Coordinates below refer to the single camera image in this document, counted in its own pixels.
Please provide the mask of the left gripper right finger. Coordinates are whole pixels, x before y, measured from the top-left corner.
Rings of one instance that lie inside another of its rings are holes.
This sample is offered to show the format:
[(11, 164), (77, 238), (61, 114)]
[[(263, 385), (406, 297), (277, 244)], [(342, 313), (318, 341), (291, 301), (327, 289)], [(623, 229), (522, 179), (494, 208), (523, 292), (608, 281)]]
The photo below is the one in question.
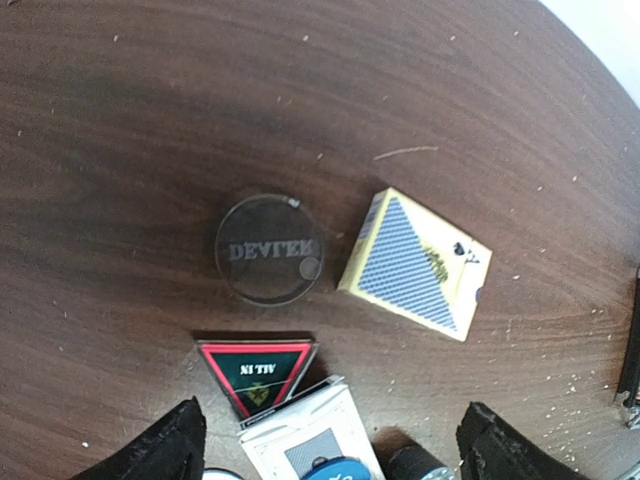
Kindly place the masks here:
[(586, 479), (543, 452), (482, 402), (469, 404), (456, 440), (462, 479)]

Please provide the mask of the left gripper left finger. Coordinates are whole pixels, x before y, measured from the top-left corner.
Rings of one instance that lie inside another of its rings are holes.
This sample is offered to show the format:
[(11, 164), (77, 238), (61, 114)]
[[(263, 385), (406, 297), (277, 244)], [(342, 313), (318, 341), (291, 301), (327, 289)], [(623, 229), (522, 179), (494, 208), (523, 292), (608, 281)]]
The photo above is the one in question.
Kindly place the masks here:
[(194, 479), (204, 473), (206, 419), (192, 397), (77, 479)]

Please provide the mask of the white dealer button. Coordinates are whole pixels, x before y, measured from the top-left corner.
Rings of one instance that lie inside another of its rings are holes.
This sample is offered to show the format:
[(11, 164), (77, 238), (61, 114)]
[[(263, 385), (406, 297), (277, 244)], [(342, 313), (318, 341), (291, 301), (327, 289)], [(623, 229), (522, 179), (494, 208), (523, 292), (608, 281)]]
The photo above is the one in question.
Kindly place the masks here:
[(203, 471), (202, 480), (242, 480), (242, 478), (229, 470), (207, 468)]

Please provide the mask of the white card deck box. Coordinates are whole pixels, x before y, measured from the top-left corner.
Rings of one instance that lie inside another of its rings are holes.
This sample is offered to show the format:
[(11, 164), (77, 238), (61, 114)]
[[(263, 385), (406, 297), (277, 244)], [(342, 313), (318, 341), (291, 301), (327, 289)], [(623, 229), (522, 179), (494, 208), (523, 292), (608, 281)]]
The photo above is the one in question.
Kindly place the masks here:
[(332, 375), (243, 424), (239, 444), (263, 479), (302, 479), (317, 459), (351, 457), (384, 474), (348, 383)]

